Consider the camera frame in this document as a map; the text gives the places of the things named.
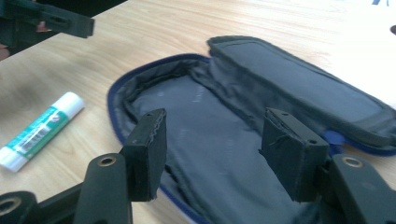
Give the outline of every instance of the zippered case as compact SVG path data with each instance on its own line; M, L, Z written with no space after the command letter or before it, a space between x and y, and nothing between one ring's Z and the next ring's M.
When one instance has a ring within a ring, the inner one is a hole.
M259 154L265 108L287 111L339 153L347 143L396 154L395 111L263 40L220 36L211 57L183 54L127 73L109 90L123 143L150 110L167 111L161 189L198 223L320 223L316 203L294 203Z

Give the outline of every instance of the white glue stick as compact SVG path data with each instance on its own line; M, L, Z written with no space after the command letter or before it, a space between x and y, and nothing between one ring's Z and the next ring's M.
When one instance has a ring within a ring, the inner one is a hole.
M18 172L83 107L79 96L67 92L0 149L0 165Z

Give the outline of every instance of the green label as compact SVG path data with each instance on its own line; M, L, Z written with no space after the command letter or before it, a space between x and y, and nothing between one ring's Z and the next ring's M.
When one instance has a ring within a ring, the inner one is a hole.
M25 130L12 139L7 147L26 159L32 158L69 121L66 114L51 106Z

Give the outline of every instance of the wooden table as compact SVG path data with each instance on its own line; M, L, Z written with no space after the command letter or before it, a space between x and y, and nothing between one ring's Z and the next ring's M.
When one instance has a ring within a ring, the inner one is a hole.
M325 0L127 1L97 16L89 39L56 35L0 62L0 145L65 92L73 91L86 102L17 174L0 169L0 194L24 189L43 201L80 183L93 158L119 152L106 94L137 66L179 53L206 55L205 41L212 36L252 35L345 79L358 74L394 76L396 35L389 31L396 24L394 15L391 8ZM396 102L393 83L387 84L388 94L371 90L376 84L356 83L390 105ZM396 158L349 151L370 160L396 189ZM160 193L156 201L134 203L134 222L187 221Z

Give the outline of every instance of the metal ring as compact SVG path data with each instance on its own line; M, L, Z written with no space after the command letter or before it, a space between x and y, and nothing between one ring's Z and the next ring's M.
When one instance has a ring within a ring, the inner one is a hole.
M0 202L0 217L14 211L22 203L21 198L12 197Z
M103 167L110 166L110 165L116 163L116 160L117 160L117 158L115 158L113 156L106 156L98 161L98 165L103 166Z
M363 162L353 158L353 157L343 157L343 162L348 165L348 166L352 166L355 168L361 168L363 167Z

